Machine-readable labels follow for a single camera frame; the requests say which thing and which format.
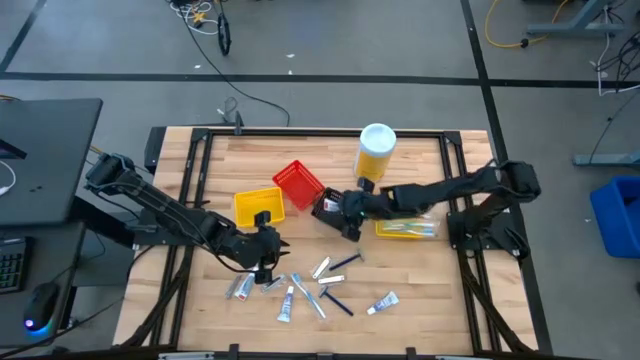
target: blue bin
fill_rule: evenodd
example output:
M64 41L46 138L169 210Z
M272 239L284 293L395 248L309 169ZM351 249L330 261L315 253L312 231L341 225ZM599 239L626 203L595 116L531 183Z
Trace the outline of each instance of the blue bin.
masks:
M614 177L591 193L591 206L609 255L640 258L640 177Z

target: small toothpaste tube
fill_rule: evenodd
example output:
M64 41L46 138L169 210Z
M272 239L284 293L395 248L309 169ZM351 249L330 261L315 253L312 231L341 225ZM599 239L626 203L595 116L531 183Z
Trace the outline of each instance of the small toothpaste tube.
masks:
M287 294L284 296L284 302L278 315L278 321L291 322L291 306L293 306L293 286L289 286Z
M327 212L336 212L340 211L340 205L333 200L324 199L323 209Z
M383 297L377 303L373 304L372 307L367 309L367 314L373 315L399 302L400 300L398 300L396 293L394 293L393 291L389 291L389 293L385 297Z
M247 275L246 278L244 278L244 281L242 282L242 284L240 284L240 287L238 287L235 293L235 296L238 299L242 301L247 300L247 298L249 297L249 294L251 293L251 288L253 287L253 283L255 282L255 277L256 277L255 273L250 273L249 275Z

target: toothbrush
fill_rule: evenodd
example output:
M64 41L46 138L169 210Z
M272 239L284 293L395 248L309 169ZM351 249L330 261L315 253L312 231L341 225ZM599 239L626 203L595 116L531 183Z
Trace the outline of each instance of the toothbrush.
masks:
M324 311L322 311L320 304L318 304L318 302L313 297L313 295L311 295L309 290L307 290L307 288L304 286L304 284L302 283L302 279L300 278L300 275L298 275L298 273L291 274L291 280L293 280L293 282L298 286L298 288L300 288L300 291L302 291L302 293L307 298L307 300L309 300L309 302L311 303L313 308L316 310L318 315L320 315L321 318L326 319L327 316L324 314Z

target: blue light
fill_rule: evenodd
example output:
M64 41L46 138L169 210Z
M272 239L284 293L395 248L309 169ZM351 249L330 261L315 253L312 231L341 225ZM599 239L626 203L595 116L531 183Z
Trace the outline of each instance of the blue light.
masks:
M42 329L40 330L36 330L36 331L31 331L29 329L27 329L27 334L29 334L29 336L33 336L33 337L39 337L39 338L44 338L47 337L48 335L50 335L51 332L51 325L53 324L53 318L51 320L49 320L49 322L47 323L47 325L45 325Z

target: wooden table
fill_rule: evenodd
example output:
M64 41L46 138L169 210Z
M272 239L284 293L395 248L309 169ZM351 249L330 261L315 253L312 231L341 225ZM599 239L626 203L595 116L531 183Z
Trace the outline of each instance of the wooden table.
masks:
M190 127L167 129L154 179L155 186L175 198L180 191L191 131ZM492 157L487 133L460 134L468 170L484 166ZM355 137L216 136L204 197L210 203L205 208L234 219L233 195L273 187L272 176L293 160L305 164L325 186L341 191L355 189L353 161L357 146ZM202 158L201 149L199 153L197 159ZM450 157L452 167L457 168L455 157ZM437 141L399 138L378 186L440 181L444 179L442 169ZM190 187L191 199L196 177ZM403 354L406 347L415 347L419 354L472 353L458 260L449 247L446 222L442 222L434 239L398 241L378 238L374 223L368 221L356 244L312 217L310 208L298 211L285 198L285 211L286 219L274 226L291 244L291 254L280 260L274 276L298 272L317 294L319 287L311 281L310 270L326 256L341 259L355 253L359 246L366 261L345 267L341 273L347 282L332 289L332 294L355 316L349 317L327 299L321 299L328 317L321 321L296 289L291 323L278 322L286 286L268 294L261 294L254 287L244 303L235 298L225 300L224 293L236 274L198 249L189 280L180 350L226 351L229 344L239 343L241 351L256 352ZM447 204L441 203L429 214L442 220L447 211ZM114 343L128 338L156 302L166 251L166 247L156 247L131 272ZM496 307L520 338L535 348L518 263L504 251L486 251L485 258ZM400 303L367 315L366 309L390 290L395 291ZM481 307L476 307L483 345L488 349L484 315ZM171 312L169 309L165 317L163 341L168 338Z

